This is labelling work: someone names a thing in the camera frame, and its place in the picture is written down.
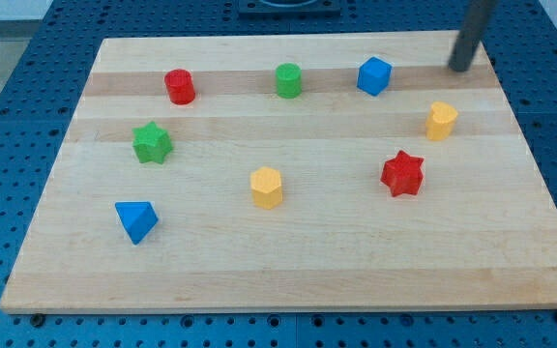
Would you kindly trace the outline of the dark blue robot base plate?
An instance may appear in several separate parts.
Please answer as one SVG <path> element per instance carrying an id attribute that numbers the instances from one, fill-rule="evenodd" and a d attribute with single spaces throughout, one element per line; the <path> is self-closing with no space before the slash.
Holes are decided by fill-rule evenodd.
<path id="1" fill-rule="evenodd" d="M 241 17 L 262 15 L 339 15 L 340 0 L 236 0 Z"/>

